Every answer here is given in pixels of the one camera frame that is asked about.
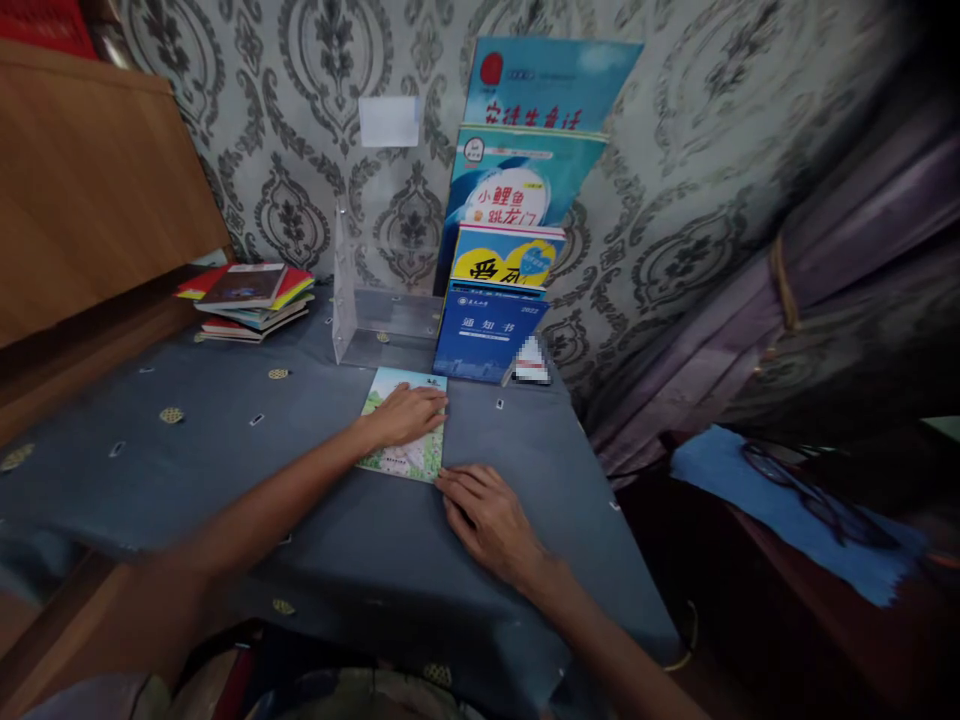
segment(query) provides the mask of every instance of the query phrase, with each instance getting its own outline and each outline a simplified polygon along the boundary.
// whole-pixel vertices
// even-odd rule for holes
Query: gray wallpaper
[[[363,280],[415,292],[475,38],[644,41],[552,277],[545,334],[576,397],[769,241],[912,42],[885,0],[126,0],[122,16],[173,83],[241,256],[328,275],[342,195]],[[423,98],[419,147],[360,147],[357,99],[378,94]]]

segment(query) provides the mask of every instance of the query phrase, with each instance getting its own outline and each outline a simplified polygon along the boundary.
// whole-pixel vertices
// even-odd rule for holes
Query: white sticky note
[[[415,147],[420,143],[420,98],[360,98],[363,147]]]

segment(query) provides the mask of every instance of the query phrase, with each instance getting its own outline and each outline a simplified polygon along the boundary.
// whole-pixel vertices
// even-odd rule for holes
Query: damask pattern wallpaper
[[[545,336],[576,399],[771,239],[910,46],[890,0],[125,0],[241,256],[429,292],[475,40],[641,40],[566,219]],[[421,144],[359,144],[358,98],[423,98]]]

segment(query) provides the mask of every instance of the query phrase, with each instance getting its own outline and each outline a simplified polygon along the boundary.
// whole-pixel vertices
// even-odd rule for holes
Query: person's left hand
[[[447,419],[439,414],[446,406],[447,394],[442,390],[411,390],[410,383],[400,383],[380,407],[357,423],[376,449],[406,445],[439,427]]]

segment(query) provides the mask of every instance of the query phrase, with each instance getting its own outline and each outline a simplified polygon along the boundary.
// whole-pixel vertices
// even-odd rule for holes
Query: heart graphic
[[[544,257],[540,248],[530,248],[520,258],[521,275],[540,275],[550,269],[550,258]]]

